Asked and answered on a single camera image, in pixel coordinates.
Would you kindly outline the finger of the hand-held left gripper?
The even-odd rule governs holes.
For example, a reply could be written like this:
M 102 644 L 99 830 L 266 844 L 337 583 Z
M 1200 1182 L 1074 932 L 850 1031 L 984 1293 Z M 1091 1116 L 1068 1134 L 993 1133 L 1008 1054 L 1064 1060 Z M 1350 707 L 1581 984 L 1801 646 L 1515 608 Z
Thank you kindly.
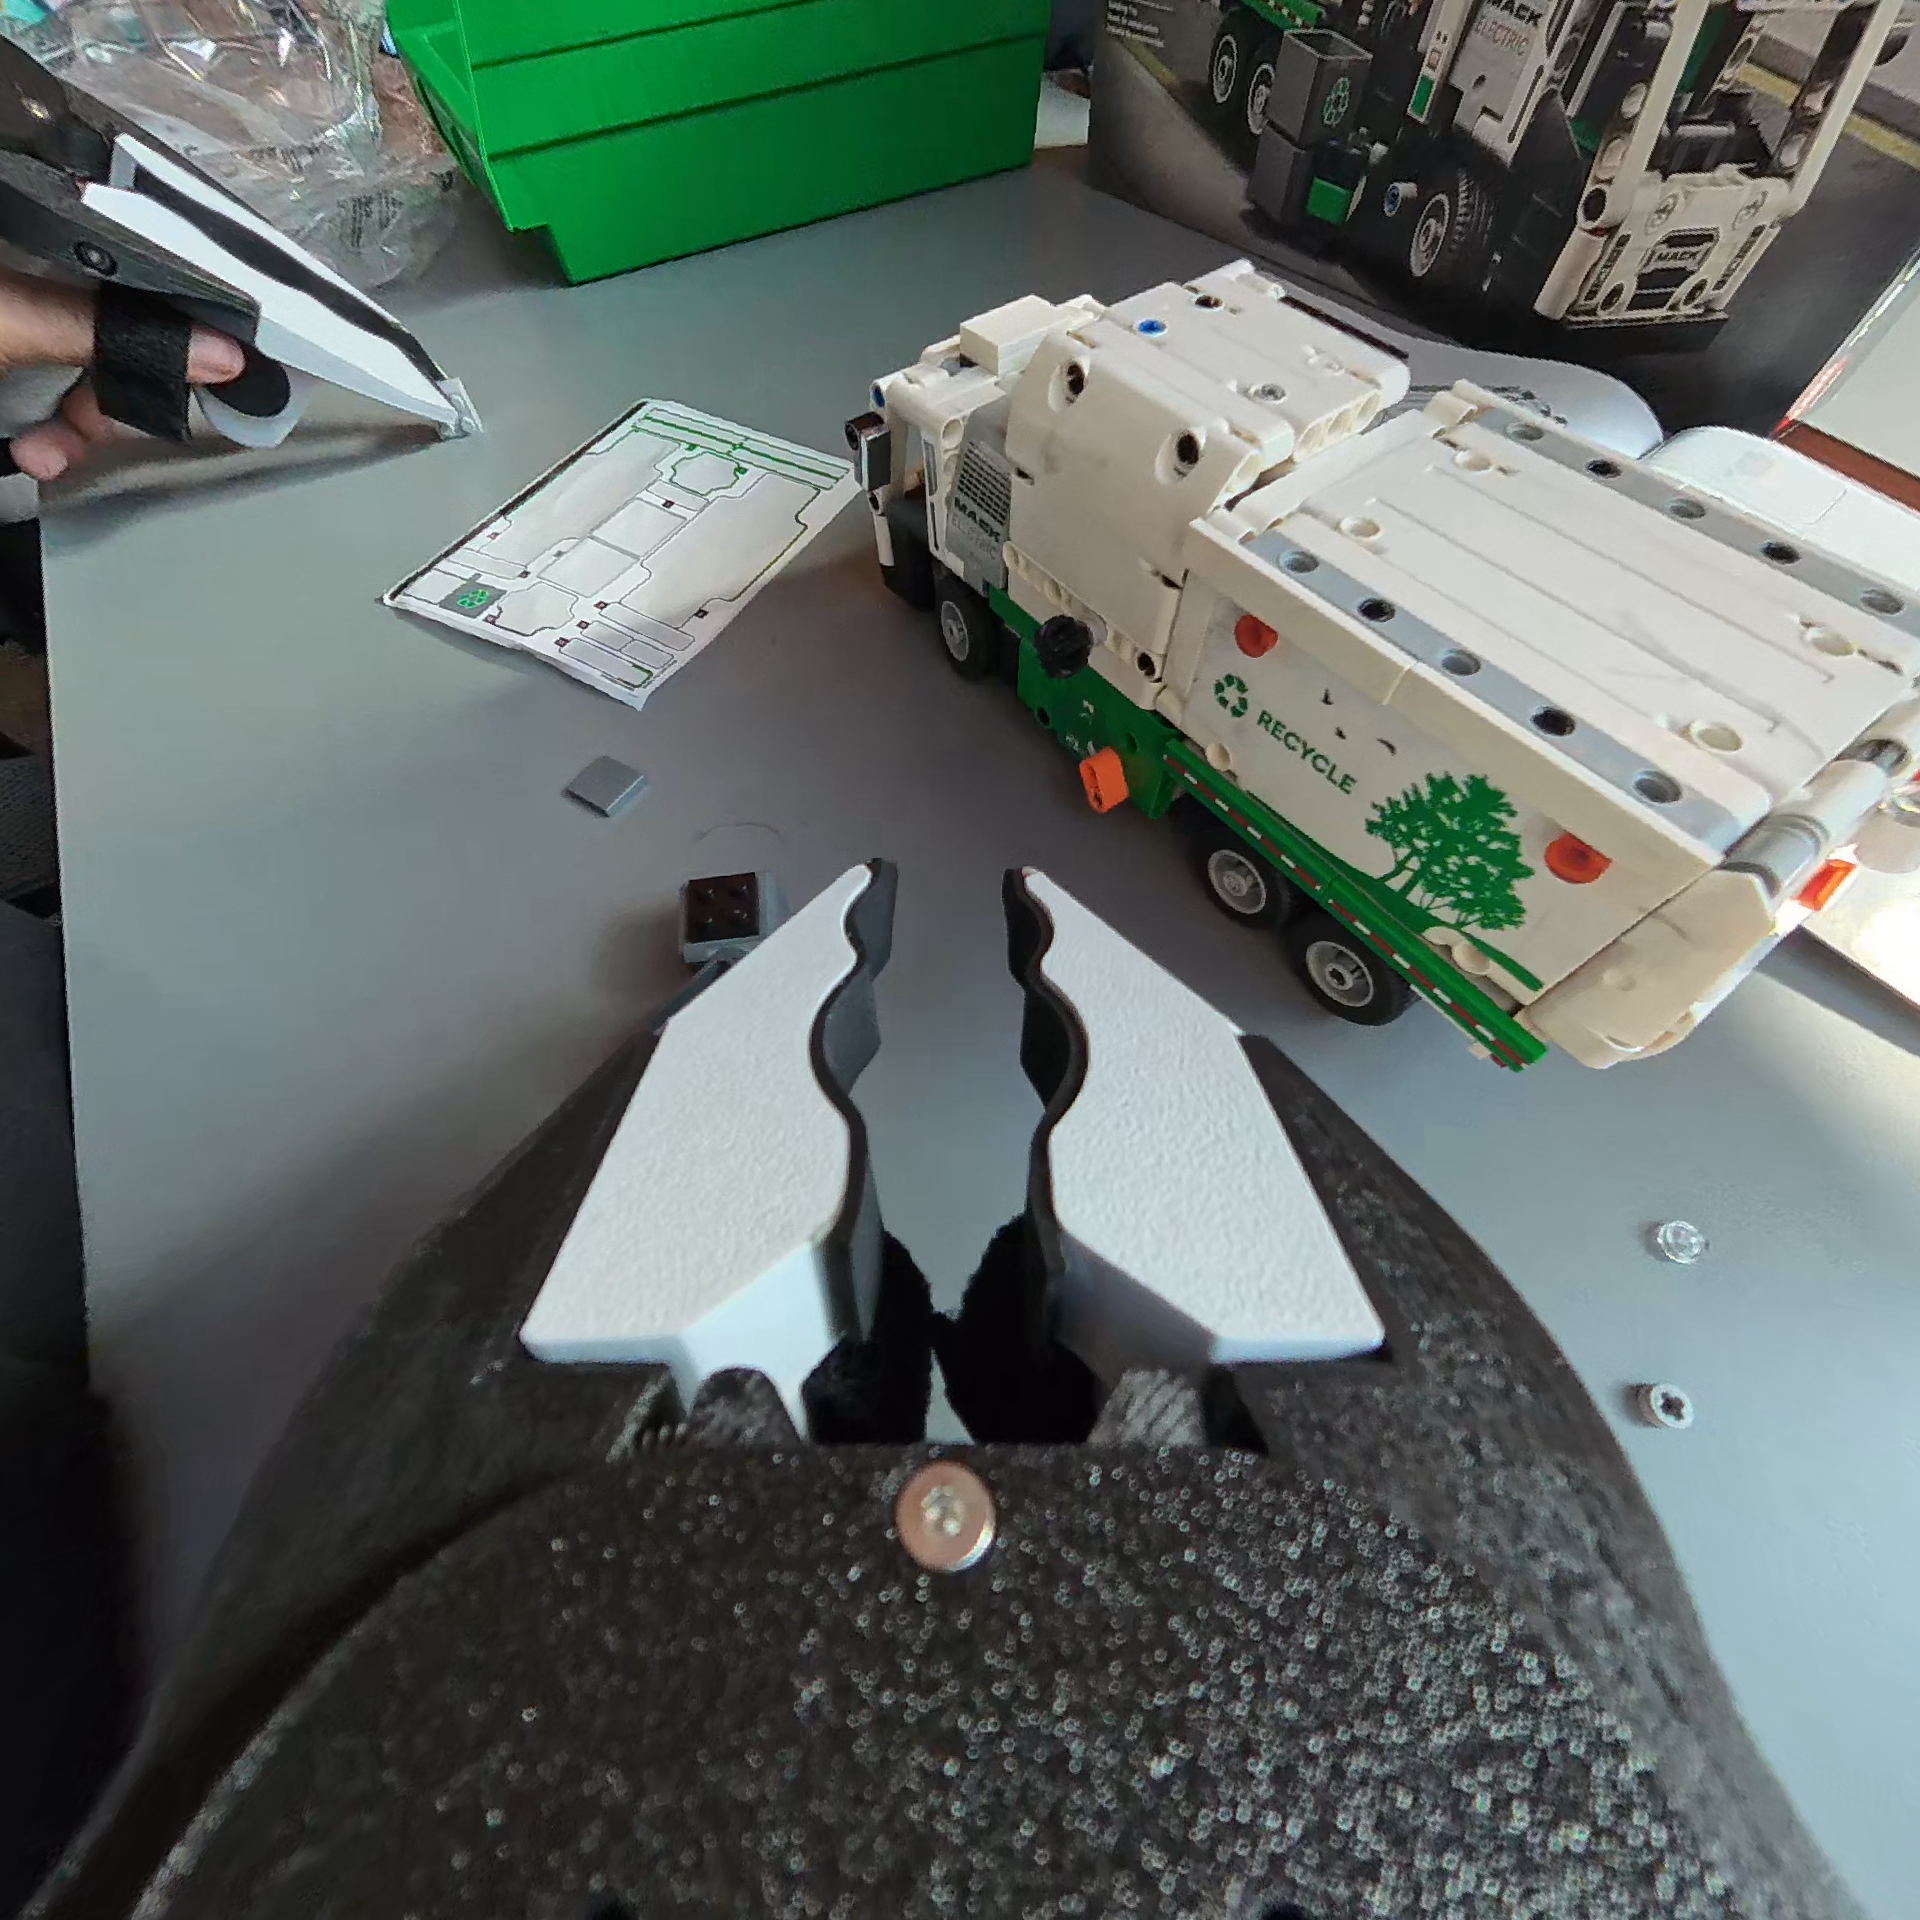
M 108 219 L 217 284 L 217 327 L 266 359 L 365 397 L 447 397 L 427 350 L 217 180 L 134 133 L 108 159 Z
M 427 422 L 443 440 L 478 433 L 468 393 L 388 309 L 219 188 L 85 185 L 81 205 L 195 268 L 228 295 L 207 327 L 245 344 L 245 370 L 198 387 L 207 425 L 232 442 L 281 442 L 327 385 Z

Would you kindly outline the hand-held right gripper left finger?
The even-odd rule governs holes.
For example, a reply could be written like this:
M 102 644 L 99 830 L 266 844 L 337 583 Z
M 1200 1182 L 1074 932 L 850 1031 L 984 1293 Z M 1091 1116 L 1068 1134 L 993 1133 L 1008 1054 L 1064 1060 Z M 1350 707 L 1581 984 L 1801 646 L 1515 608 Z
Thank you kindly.
M 872 1331 L 880 1217 L 850 1088 L 897 865 L 860 862 L 685 995 L 518 1328 L 547 1362 L 661 1362 L 684 1401 L 728 1367 L 802 1382 Z

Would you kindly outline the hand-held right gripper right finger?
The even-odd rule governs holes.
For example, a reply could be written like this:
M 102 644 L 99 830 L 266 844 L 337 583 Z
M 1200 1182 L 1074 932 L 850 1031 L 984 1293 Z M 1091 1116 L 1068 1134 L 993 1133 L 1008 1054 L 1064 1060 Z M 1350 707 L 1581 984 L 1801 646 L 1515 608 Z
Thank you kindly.
M 1002 875 L 1040 1328 L 1091 1373 L 1379 1354 L 1249 1035 L 1037 868 Z

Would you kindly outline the grey lego bin recycle sticker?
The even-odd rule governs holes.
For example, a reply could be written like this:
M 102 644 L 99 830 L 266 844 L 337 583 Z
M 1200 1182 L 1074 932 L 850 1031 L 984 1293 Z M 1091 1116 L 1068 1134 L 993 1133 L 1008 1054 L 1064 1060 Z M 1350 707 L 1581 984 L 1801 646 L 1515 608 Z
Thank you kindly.
M 734 965 L 785 916 L 773 870 L 689 875 L 679 888 L 679 955 L 692 970 Z

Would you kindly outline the lego sticker sheet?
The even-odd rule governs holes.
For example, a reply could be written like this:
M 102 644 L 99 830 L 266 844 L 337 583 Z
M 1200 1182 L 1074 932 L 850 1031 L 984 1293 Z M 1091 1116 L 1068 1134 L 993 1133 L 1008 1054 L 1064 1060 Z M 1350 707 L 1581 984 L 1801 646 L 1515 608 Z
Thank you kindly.
M 854 496 L 840 454 L 650 397 L 381 602 L 641 710 Z

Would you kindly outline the white green lego garbage truck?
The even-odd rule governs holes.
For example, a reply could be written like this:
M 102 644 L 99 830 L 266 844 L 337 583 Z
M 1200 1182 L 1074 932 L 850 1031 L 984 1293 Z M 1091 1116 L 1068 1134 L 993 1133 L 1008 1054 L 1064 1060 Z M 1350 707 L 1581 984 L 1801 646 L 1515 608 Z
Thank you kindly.
M 1914 868 L 1914 593 L 1249 261 L 1017 299 L 846 420 L 884 583 L 1176 812 L 1334 1017 L 1652 1059 L 1863 870 Z

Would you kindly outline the lego instruction booklet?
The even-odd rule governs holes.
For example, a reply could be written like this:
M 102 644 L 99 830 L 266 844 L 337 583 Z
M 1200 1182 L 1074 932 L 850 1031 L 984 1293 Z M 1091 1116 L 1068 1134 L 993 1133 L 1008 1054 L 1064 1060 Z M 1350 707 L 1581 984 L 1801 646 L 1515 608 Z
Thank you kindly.
M 1406 397 L 1386 418 L 1417 412 L 1434 395 L 1469 383 L 1631 459 L 1654 454 L 1667 439 L 1634 387 L 1583 364 L 1416 336 L 1406 342 L 1406 370 Z

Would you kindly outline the lego set box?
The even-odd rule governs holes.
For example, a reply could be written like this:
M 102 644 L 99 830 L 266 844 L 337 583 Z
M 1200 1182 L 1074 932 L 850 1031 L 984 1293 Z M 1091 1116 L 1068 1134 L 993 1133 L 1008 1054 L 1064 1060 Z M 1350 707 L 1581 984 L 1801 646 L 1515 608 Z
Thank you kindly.
M 1691 344 L 1728 327 L 1914 5 L 1103 5 L 1096 180 L 1420 325 Z

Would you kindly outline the person's left hand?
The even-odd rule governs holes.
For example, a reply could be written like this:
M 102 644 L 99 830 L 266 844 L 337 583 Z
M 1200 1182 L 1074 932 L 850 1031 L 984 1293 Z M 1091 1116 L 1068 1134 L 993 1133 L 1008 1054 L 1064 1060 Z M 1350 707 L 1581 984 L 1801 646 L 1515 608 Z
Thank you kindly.
M 58 280 L 3 271 L 3 364 L 17 370 L 89 370 L 94 361 L 94 293 Z M 193 327 L 188 374 L 195 385 L 237 376 L 245 355 L 237 342 L 207 327 Z M 104 412 L 94 383 L 83 374 L 58 407 L 17 433 L 12 464 L 38 483 L 58 482 L 94 449 L 108 445 L 118 425 Z

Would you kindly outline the crumpled clear plastic bag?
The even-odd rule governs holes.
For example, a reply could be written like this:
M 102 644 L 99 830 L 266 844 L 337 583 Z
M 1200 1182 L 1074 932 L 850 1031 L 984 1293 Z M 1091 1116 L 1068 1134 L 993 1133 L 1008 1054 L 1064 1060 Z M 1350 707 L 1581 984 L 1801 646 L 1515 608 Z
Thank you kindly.
M 384 46 L 384 5 L 4 5 L 4 32 L 361 289 L 417 275 L 454 235 L 464 174 Z

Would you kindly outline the stacked green plastic bins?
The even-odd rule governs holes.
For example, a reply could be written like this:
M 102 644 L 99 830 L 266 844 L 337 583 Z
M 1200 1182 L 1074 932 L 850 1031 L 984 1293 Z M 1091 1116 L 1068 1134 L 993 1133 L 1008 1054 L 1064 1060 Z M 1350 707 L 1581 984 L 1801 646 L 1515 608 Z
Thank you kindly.
M 595 280 L 1029 165 L 1045 2 L 390 2 L 512 233 Z

